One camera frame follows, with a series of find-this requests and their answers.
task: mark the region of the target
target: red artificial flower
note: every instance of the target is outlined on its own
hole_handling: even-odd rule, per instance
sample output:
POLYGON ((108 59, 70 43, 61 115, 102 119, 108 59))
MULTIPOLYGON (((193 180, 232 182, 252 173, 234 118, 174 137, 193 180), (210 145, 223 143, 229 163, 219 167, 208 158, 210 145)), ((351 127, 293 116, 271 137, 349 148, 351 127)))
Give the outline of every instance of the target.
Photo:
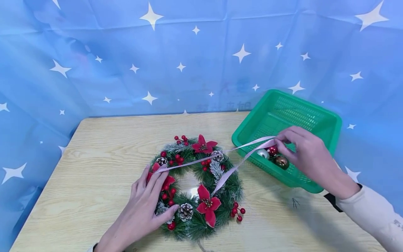
POLYGON ((204 137, 199 135, 199 142, 196 144, 192 144, 192 148, 195 150, 195 153, 204 153, 210 154, 213 152, 213 147, 217 145, 217 142, 209 141, 206 143, 204 137))
MULTIPOLYGON (((154 163, 154 165, 152 166, 152 172, 148 172, 147 183, 150 181, 151 176, 154 174, 154 172, 156 172, 160 167, 161 166, 158 163, 154 163)), ((163 191, 166 186, 172 185, 174 182, 175 178, 168 175, 168 177, 166 177, 164 181, 164 184, 162 185, 161 191, 163 191)))
POLYGON ((197 207, 197 211, 201 214, 205 214, 207 225, 214 228, 216 224, 216 214, 214 211, 221 206, 221 201, 217 197, 210 199, 210 193, 204 185, 200 185, 197 192, 199 193, 199 199, 201 201, 200 205, 197 207))

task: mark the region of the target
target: satin ribbon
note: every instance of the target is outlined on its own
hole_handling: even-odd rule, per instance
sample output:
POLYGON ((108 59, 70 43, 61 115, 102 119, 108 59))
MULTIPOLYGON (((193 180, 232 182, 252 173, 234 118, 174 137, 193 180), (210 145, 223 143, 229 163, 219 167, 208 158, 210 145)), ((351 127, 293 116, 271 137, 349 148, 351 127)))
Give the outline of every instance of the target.
MULTIPOLYGON (((231 151, 234 151, 234 150, 237 150, 237 149, 240 149, 240 148, 243 148, 243 147, 252 145, 252 144, 257 144, 257 143, 266 141, 266 142, 264 142, 263 144, 259 145, 258 147, 254 148, 253 150, 251 150, 250 152, 248 152, 248 153, 245 155, 245 157, 241 160, 241 162, 240 162, 237 166, 234 166, 234 167, 231 168, 229 171, 227 171, 226 173, 224 173, 224 175, 221 177, 221 179, 217 182, 216 188, 215 188, 214 191, 211 193, 211 196, 213 196, 213 195, 225 184, 225 182, 228 180, 228 178, 231 176, 231 174, 233 174, 236 170, 238 170, 239 166, 240 166, 241 164, 243 164, 243 162, 245 162, 245 160, 246 160, 247 158, 249 158, 250 155, 252 155, 256 150, 268 148, 268 147, 270 147, 270 146, 275 145, 274 137, 275 137, 275 136, 272 136, 272 135, 271 135, 271 136, 267 136, 267 137, 261 137, 261 138, 258 138, 258 139, 256 139, 256 140, 250 142, 250 143, 241 145, 241 146, 236 147, 236 148, 234 148, 234 149, 223 151, 223 153, 227 153, 227 152, 231 152, 231 151)), ((160 173, 160 172, 164 172, 164 171, 169 171, 169 170, 172 170, 172 169, 175 169, 175 168, 179 168, 179 167, 183 167, 183 166, 194 165, 194 164, 200 163, 201 161, 204 161, 204 160, 207 160, 207 159, 216 157, 216 156, 218 156, 218 155, 220 155, 220 154, 212 155, 212 156, 209 156, 209 157, 207 157, 207 158, 202 158, 202 159, 199 159, 199 160, 190 162, 190 163, 186 163, 186 164, 183 164, 183 165, 177 165, 177 166, 173 166, 173 167, 167 167, 166 165, 162 165, 162 166, 156 171, 156 173, 160 173)))

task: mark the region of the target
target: wood grain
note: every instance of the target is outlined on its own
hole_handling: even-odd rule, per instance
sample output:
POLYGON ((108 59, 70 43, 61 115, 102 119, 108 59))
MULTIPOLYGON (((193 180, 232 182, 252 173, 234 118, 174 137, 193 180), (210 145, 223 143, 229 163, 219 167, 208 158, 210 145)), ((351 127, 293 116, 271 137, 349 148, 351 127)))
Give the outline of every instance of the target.
MULTIPOLYGON (((96 243, 126 205, 131 184, 175 135, 215 140, 233 148, 231 135, 247 112, 111 117, 83 120, 67 146, 11 252, 79 252, 96 243)), ((233 163, 240 161, 230 153, 233 163)), ((203 241, 224 251, 384 251, 377 241, 319 194, 287 188, 246 162, 244 221, 235 221, 203 241), (299 206, 293 208, 292 197, 299 206)), ((192 175, 182 186, 197 184, 192 175)), ((158 231, 129 251, 200 252, 190 242, 158 231)))

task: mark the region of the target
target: blue backdrop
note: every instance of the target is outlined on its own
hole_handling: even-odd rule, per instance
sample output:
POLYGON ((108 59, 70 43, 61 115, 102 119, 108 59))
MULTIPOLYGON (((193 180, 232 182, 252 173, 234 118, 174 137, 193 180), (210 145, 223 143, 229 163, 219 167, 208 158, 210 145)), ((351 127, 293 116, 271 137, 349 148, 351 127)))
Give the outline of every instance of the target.
POLYGON ((335 155, 403 213, 403 2, 3 0, 0 251, 86 117, 250 110, 276 88, 337 112, 335 155))

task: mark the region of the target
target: plastic basket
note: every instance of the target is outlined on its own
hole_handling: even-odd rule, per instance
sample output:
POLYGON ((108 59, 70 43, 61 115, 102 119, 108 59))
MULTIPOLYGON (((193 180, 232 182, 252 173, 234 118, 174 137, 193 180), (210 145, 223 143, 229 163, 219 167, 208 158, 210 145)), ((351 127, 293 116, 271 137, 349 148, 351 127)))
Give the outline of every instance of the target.
MULTIPOLYGON (((341 124, 341 118, 331 111, 282 91, 269 90, 236 129, 232 142, 238 147, 263 136, 277 135, 281 130, 296 125, 320 137, 333 155, 341 124)), ((259 144, 238 149, 238 153, 245 156, 259 144)), ((293 144, 287 147, 295 150, 293 144)), ((293 164, 283 170, 257 153, 248 160, 289 187, 301 187, 314 194, 323 191, 293 164)))

